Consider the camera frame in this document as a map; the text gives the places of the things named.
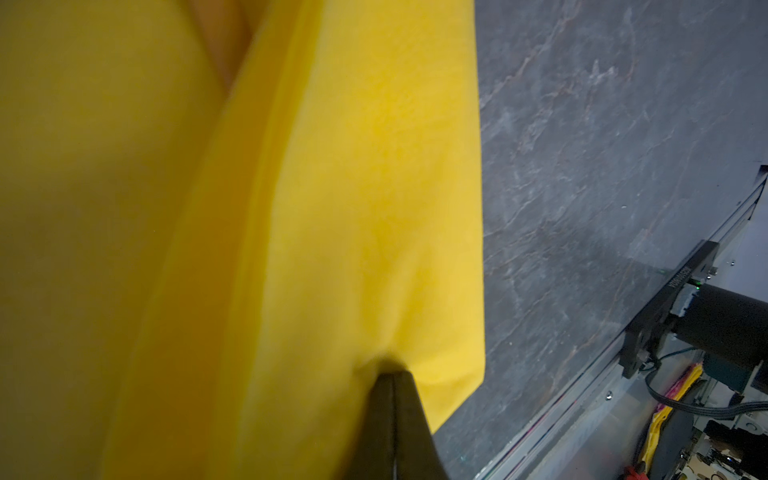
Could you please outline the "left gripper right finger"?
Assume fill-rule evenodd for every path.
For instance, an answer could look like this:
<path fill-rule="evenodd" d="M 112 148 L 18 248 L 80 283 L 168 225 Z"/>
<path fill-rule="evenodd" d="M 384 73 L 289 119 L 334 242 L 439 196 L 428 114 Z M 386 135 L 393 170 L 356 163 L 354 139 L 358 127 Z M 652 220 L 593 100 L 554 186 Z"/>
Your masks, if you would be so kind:
<path fill-rule="evenodd" d="M 407 371 L 394 375 L 394 479 L 448 479 L 414 377 Z"/>

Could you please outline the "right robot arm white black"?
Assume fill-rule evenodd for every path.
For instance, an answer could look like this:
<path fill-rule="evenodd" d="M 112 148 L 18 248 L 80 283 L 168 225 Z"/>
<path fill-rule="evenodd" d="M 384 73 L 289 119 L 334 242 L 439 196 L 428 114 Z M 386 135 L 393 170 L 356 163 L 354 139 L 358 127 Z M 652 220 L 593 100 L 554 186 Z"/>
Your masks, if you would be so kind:
<path fill-rule="evenodd" d="M 743 394 L 767 392 L 767 304 L 716 286 L 694 290 L 675 321 L 679 339 L 704 352 L 706 375 Z"/>

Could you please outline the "yellow paper napkin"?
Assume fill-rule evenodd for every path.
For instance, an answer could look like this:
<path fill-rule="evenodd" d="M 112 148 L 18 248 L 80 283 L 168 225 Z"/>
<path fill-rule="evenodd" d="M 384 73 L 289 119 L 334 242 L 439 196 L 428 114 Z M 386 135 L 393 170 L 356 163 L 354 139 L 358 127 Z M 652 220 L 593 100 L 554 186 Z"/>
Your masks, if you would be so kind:
<path fill-rule="evenodd" d="M 1 5 L 1 475 L 344 479 L 382 374 L 485 370 L 470 1 Z"/>

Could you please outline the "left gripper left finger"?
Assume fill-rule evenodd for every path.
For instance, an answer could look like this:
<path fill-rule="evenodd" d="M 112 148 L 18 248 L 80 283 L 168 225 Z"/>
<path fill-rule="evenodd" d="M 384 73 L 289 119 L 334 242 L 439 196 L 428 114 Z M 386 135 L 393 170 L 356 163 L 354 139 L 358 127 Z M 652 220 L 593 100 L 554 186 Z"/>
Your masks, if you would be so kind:
<path fill-rule="evenodd" d="M 344 479 L 392 480 L 395 475 L 395 375 L 380 375 L 370 391 L 362 428 Z"/>

